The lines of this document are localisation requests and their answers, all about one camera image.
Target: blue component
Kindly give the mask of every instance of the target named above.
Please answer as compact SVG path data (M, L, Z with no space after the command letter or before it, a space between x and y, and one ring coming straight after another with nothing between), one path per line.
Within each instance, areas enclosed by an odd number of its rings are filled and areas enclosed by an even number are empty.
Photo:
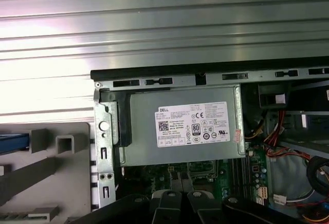
M329 210L329 203L324 202L324 203L322 204L322 206L323 206L325 209Z
M0 134L0 154L29 146L29 134Z

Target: power supply label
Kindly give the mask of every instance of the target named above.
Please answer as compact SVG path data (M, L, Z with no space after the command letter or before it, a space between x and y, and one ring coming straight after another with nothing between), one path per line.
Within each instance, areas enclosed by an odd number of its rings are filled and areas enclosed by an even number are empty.
M155 127L158 147L230 141L226 102L159 107Z

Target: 80 plus logo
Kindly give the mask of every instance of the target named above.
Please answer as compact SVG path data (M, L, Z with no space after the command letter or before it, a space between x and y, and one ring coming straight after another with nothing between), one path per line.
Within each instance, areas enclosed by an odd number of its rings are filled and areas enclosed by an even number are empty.
M192 135L199 136L201 134L200 124L192 124Z

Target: ce mark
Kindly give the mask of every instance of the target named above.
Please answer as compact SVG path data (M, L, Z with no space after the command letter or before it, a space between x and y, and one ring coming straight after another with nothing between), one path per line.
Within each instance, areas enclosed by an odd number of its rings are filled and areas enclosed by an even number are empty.
M196 113L195 116L199 119L204 117L204 113Z

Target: metal chassis frame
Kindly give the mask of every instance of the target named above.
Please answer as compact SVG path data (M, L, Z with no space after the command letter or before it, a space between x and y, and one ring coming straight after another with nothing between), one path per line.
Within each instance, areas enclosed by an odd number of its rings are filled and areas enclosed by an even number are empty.
M235 71L226 73L207 73L207 85L231 85L231 84L242 84L242 83L253 83L253 82L270 82L270 81L288 81L288 80L305 80L305 79L320 79L329 77L329 74L310 75L308 70L319 67L308 67L308 68L288 68L288 69L271 69L271 70L255 70L255 71ZM284 75L283 77L276 77L276 72L283 71L288 72L289 70L297 70L298 76L290 77ZM225 74L235 73L247 73L247 79L237 80L224 80ZM173 84L170 85L146 85L146 79L159 79L159 78L173 78ZM102 102L100 103L100 90L108 89L110 91L117 90L137 90L137 89L157 89L157 88L185 88L195 86L193 74L185 75L167 75L167 76L154 76L154 77L141 77L141 78L128 78L128 79L116 79L116 80L105 80L95 82L94 92L94 111L95 111L95 141L96 141L96 162L98 169L98 193L99 193L99 207L108 205L116 200L115 195L115 176L114 176L114 152L113 144L118 142L118 124L117 124L117 104L116 102ZM125 87L114 87L114 81L121 80L139 80L139 86L125 86ZM108 124L107 130L101 130L101 122Z

